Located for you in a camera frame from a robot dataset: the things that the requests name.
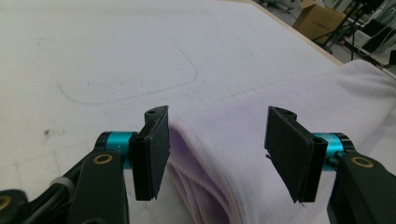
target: cardboard box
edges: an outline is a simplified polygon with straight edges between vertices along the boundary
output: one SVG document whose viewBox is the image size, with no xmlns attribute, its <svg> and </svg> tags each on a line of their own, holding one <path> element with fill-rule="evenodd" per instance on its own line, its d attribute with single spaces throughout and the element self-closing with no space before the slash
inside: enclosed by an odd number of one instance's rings
<svg viewBox="0 0 396 224">
<path fill-rule="evenodd" d="M 304 0 L 300 7 L 303 11 L 292 27 L 311 40 L 334 31 L 345 17 L 334 9 L 318 6 L 313 0 Z M 324 43 L 327 38 L 317 41 Z"/>
</svg>

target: floor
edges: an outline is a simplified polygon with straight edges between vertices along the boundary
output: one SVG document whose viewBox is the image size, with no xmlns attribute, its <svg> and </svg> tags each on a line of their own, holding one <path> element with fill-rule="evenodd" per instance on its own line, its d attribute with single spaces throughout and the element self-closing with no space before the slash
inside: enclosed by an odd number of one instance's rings
<svg viewBox="0 0 396 224">
<path fill-rule="evenodd" d="M 294 2 L 291 2 L 290 0 L 276 0 L 276 1 L 280 4 L 262 4 L 262 6 L 271 13 L 273 13 L 275 16 L 280 18 L 286 24 L 292 26 L 302 11 L 298 5 L 300 1 L 298 0 Z M 332 50 L 332 55 L 338 60 L 340 60 L 342 63 L 347 63 L 351 61 L 350 49 L 348 47 L 338 44 L 333 44 L 331 46 L 331 50 Z M 360 59 L 360 57 L 358 54 L 355 53 L 353 60 L 357 60 L 357 59 Z"/>
</svg>

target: white towel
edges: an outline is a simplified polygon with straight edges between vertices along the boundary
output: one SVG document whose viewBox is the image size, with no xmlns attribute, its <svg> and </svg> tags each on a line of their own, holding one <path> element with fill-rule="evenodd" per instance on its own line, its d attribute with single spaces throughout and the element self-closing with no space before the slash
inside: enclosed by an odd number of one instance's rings
<svg viewBox="0 0 396 224">
<path fill-rule="evenodd" d="M 227 105 L 171 118 L 168 171 L 196 223 L 329 223 L 326 206 L 334 173 L 322 174 L 315 203 L 292 202 L 265 158 L 268 106 L 295 112 L 310 132 L 344 133 L 360 151 L 395 108 L 395 86 L 372 65 L 355 61 Z"/>
</svg>

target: gold ring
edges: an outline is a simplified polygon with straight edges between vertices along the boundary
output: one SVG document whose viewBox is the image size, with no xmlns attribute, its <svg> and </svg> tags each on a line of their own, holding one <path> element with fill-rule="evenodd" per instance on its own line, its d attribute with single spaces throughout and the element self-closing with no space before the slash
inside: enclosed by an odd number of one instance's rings
<svg viewBox="0 0 396 224">
<path fill-rule="evenodd" d="M 0 196 L 0 211 L 5 209 L 12 201 L 11 196 L 3 195 Z"/>
<path fill-rule="evenodd" d="M 365 168 L 373 168 L 374 164 L 372 161 L 369 161 L 367 159 L 364 159 L 362 157 L 352 157 L 351 159 L 353 161 L 353 163 L 365 167 Z"/>
<path fill-rule="evenodd" d="M 102 165 L 102 164 L 106 164 L 108 162 L 110 162 L 111 160 L 113 160 L 113 156 L 110 154 L 102 154 L 99 155 L 97 157 L 95 157 L 93 159 L 93 163 L 98 164 L 98 165 Z"/>
</svg>

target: black equipment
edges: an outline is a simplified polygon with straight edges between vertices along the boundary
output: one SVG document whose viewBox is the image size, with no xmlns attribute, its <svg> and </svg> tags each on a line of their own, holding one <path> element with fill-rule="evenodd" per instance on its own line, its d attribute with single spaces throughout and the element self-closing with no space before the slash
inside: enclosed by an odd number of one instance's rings
<svg viewBox="0 0 396 224">
<path fill-rule="evenodd" d="M 270 106 L 264 147 L 296 203 L 315 201 L 322 170 L 336 179 L 327 207 L 332 224 L 396 222 L 396 177 L 356 151 L 342 133 L 310 133 L 293 112 Z"/>
<path fill-rule="evenodd" d="M 377 20 L 371 20 L 361 31 L 372 36 L 363 46 L 363 49 L 370 53 L 376 52 L 383 43 L 390 40 L 396 34 L 396 31 L 392 27 Z"/>
<path fill-rule="evenodd" d="M 138 201 L 157 198 L 170 149 L 167 110 L 147 111 L 140 133 L 101 133 L 93 151 L 31 202 L 22 190 L 0 191 L 0 223 L 129 223 L 123 170 L 132 167 Z"/>
<path fill-rule="evenodd" d="M 370 10 L 373 10 L 374 8 L 379 7 L 380 4 L 378 4 L 379 1 L 369 1 L 369 0 L 355 0 L 351 5 L 351 9 L 348 11 L 344 19 L 341 21 L 341 23 L 335 28 L 334 31 L 331 31 L 325 35 L 321 35 L 317 38 L 312 39 L 313 42 L 315 42 L 318 46 L 332 54 L 332 50 L 328 46 L 329 42 L 332 41 L 337 35 L 339 40 L 344 34 L 347 33 L 352 33 L 352 45 L 351 45 L 351 61 L 353 60 L 353 46 L 355 42 L 355 32 L 357 30 L 356 23 L 359 21 L 361 16 L 364 13 L 367 13 Z M 349 18 L 353 17 L 353 22 L 346 24 Z M 319 43 L 317 40 L 322 38 L 323 36 L 329 36 L 329 38 L 326 39 L 324 43 Z"/>
</svg>

